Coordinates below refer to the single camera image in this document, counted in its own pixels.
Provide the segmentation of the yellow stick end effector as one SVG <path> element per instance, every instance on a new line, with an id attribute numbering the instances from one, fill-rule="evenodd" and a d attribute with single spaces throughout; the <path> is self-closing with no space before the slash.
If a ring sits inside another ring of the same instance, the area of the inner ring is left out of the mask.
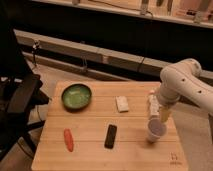
<path id="1" fill-rule="evenodd" d="M 168 107 L 161 107 L 160 114 L 161 114 L 161 122 L 165 123 L 168 120 L 168 118 L 171 114 L 171 111 Z"/>

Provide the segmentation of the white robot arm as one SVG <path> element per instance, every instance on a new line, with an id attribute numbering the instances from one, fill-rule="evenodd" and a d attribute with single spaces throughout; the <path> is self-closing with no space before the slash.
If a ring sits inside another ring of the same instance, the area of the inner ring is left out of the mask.
<path id="1" fill-rule="evenodd" d="M 160 71 L 161 84 L 155 95 L 161 105 L 160 120 L 163 123 L 169 118 L 168 110 L 181 96 L 213 116 L 213 86 L 199 79 L 201 71 L 200 63 L 192 58 L 170 64 Z"/>

